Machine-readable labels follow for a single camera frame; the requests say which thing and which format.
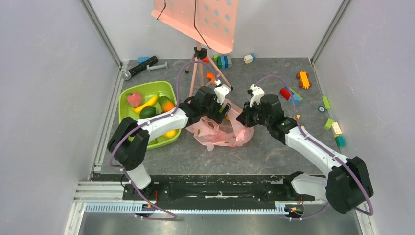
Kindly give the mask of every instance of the green toy block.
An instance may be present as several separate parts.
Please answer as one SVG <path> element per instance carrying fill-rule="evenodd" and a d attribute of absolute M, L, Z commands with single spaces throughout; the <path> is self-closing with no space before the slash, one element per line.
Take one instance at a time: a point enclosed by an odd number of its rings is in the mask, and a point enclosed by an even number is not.
<path fill-rule="evenodd" d="M 331 128 L 331 125 L 333 125 L 333 119 L 328 119 L 327 120 L 327 122 L 325 123 L 325 126 L 324 126 L 324 128 L 326 129 L 326 130 L 330 130 L 330 128 Z"/>
<path fill-rule="evenodd" d="M 330 109 L 330 103 L 328 102 L 327 96 L 323 96 L 323 102 L 324 102 L 325 109 Z"/>
<path fill-rule="evenodd" d="M 336 140 L 337 147 L 340 148 L 346 146 L 345 139 L 343 139 L 343 136 L 336 136 L 334 139 Z"/>

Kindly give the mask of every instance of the red toy block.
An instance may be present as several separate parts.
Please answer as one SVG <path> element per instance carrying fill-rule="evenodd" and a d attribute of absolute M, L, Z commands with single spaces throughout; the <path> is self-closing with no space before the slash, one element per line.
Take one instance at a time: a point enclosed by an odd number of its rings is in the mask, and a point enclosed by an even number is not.
<path fill-rule="evenodd" d="M 288 100 L 290 98 L 290 92 L 287 91 L 287 89 L 285 87 L 283 87 L 279 93 L 286 99 Z"/>

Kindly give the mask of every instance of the green plastic basket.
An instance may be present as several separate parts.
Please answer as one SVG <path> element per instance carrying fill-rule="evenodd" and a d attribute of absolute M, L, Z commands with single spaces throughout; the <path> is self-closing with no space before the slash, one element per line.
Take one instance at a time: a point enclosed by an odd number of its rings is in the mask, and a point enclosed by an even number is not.
<path fill-rule="evenodd" d="M 118 102 L 118 118 L 119 122 L 121 122 L 126 117 L 131 117 L 134 120 L 138 120 L 140 118 L 139 114 L 136 114 L 132 109 L 131 106 L 128 104 L 127 101 L 127 94 L 137 92 L 141 95 L 143 98 L 143 101 L 141 102 L 144 104 L 147 102 L 154 94 L 159 93 L 160 96 L 167 96 L 170 100 L 174 102 L 174 104 L 177 104 L 176 96 L 174 95 L 173 87 L 170 83 L 166 81 L 157 81 L 157 82 L 149 82 L 145 84 L 141 84 L 135 87 L 130 87 L 123 91 L 121 95 L 119 96 L 119 102 Z M 157 113 L 161 113 L 161 106 L 159 103 L 157 103 L 154 107 L 156 107 Z M 165 146 L 167 144 L 173 143 L 182 132 L 181 129 L 179 129 L 178 133 L 175 137 L 168 139 L 164 136 L 157 137 L 154 141 L 151 141 L 147 149 L 153 149 L 153 148 L 159 148 L 162 146 Z"/>

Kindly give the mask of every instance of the orange toy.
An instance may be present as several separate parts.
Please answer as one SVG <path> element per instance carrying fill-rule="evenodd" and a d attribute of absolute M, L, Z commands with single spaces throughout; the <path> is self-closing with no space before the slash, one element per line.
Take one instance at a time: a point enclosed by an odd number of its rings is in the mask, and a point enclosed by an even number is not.
<path fill-rule="evenodd" d="M 311 82 L 308 81 L 308 73 L 301 70 L 297 73 L 296 78 L 300 80 L 299 87 L 308 89 L 312 86 Z"/>
<path fill-rule="evenodd" d="M 215 75 L 213 73 L 207 72 L 206 73 L 206 79 L 212 81 L 212 82 L 208 82 L 207 85 L 209 85 L 209 84 L 215 84 L 216 77 L 215 77 Z"/>

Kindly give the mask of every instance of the white wall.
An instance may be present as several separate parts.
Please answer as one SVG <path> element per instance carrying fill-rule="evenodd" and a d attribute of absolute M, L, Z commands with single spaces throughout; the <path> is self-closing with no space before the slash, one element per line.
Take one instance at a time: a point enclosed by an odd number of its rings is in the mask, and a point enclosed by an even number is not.
<path fill-rule="evenodd" d="M 77 0 L 3 0 L 0 18 L 0 234 L 62 234 L 117 68 Z"/>
<path fill-rule="evenodd" d="M 346 140 L 369 168 L 380 234 L 413 234 L 413 0 L 352 1 L 317 61 Z"/>
<path fill-rule="evenodd" d="M 90 0 L 123 61 L 190 58 L 195 42 L 156 21 L 152 0 Z M 233 57 L 311 57 L 341 0 L 239 0 Z"/>

